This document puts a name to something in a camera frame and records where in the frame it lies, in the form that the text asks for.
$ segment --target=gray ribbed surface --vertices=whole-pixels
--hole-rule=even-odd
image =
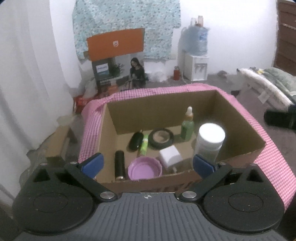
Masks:
[[[91,219],[63,235],[38,237],[22,233],[15,241],[280,241],[274,231],[244,236],[228,233],[207,221],[194,204],[179,202],[174,194],[123,194],[99,205]]]

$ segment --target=woman in black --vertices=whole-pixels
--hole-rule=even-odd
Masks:
[[[130,74],[134,88],[145,86],[145,71],[137,58],[132,58]]]

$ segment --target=white dropper bulb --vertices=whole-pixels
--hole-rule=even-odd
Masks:
[[[191,106],[189,106],[189,107],[187,108],[186,115],[188,115],[188,116],[192,115],[192,107],[191,107]]]

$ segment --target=metal bolt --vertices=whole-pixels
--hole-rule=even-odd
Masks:
[[[197,194],[192,191],[186,191],[186,192],[182,193],[182,196],[185,198],[195,198],[197,196]]]
[[[113,192],[107,191],[107,192],[102,192],[100,194],[100,197],[103,199],[111,199],[111,198],[115,197],[115,194]]]

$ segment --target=gingham fabric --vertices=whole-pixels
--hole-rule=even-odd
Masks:
[[[263,170],[282,198],[285,208],[287,208],[296,191],[296,178],[282,154],[262,126],[251,116],[251,114],[249,114],[249,112],[236,100],[236,98],[217,87],[209,86],[207,84],[190,84],[178,87],[129,90],[89,102],[82,111],[85,130],[78,160],[79,163],[83,162],[95,153],[99,136],[99,126],[102,118],[102,109],[105,103],[152,95],[206,90],[217,90],[237,109],[237,111],[264,139],[266,146],[254,162],[257,163]]]

